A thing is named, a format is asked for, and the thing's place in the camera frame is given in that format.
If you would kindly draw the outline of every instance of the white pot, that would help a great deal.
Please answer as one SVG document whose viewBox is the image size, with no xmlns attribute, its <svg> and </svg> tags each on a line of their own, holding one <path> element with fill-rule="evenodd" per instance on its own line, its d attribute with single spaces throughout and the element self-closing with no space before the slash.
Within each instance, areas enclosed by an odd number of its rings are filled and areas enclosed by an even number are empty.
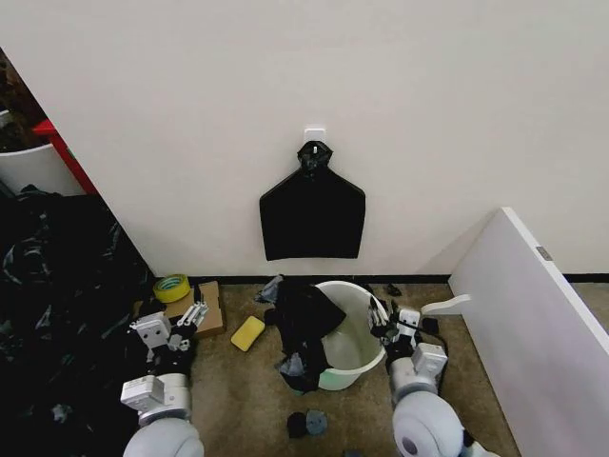
<svg viewBox="0 0 609 457">
<path fill-rule="evenodd" d="M 343 322 L 323 339 L 325 357 L 334 368 L 320 375 L 319 387 L 324 390 L 343 390 L 384 357 L 378 338 L 370 334 L 368 306 L 372 294 L 366 289 L 345 281 L 327 281 L 317 285 L 334 305 L 344 311 Z M 381 304 L 374 298 L 379 307 Z"/>
<path fill-rule="evenodd" d="M 83 188 L 51 144 L 0 153 L 0 181 L 14 193 L 19 193 L 28 184 L 34 184 L 47 192 L 84 194 Z"/>
</svg>

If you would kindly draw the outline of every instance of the yellow sponge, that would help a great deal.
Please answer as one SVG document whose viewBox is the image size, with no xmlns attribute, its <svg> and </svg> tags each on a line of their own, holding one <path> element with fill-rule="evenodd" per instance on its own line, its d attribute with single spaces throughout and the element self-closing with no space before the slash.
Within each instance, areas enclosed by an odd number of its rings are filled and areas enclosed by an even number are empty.
<svg viewBox="0 0 609 457">
<path fill-rule="evenodd" d="M 254 316 L 249 316 L 244 324 L 230 337 L 230 342 L 246 352 L 264 329 L 265 323 L 263 321 L 256 319 Z"/>
</svg>

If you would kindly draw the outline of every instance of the white board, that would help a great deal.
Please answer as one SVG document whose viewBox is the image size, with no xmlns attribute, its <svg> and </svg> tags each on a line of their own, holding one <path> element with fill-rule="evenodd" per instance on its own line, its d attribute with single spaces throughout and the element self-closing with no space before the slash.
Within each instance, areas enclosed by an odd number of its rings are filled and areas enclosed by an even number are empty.
<svg viewBox="0 0 609 457">
<path fill-rule="evenodd" d="M 450 277 L 523 457 L 609 455 L 609 336 L 504 208 Z"/>
</svg>

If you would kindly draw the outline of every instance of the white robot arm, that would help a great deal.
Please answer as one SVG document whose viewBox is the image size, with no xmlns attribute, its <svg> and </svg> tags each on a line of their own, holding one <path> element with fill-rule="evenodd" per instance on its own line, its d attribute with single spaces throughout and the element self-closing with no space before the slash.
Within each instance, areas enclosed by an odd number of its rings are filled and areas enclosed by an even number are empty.
<svg viewBox="0 0 609 457">
<path fill-rule="evenodd" d="M 454 409 L 438 396 L 448 357 L 442 347 L 418 338 L 419 312 L 392 305 L 394 312 L 388 317 L 371 297 L 369 323 L 387 352 L 393 435 L 401 455 L 498 457 L 471 438 Z"/>
</svg>

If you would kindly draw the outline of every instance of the wall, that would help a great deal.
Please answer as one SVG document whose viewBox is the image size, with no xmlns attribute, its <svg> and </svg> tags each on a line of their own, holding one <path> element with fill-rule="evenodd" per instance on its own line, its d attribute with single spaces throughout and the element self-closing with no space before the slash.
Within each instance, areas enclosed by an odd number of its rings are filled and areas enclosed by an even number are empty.
<svg viewBox="0 0 609 457">
<path fill-rule="evenodd" d="M 0 44 L 159 274 L 446 273 L 513 207 L 609 271 L 609 3 L 5 2 Z M 365 190 L 360 258 L 267 263 L 306 124 Z"/>
</svg>

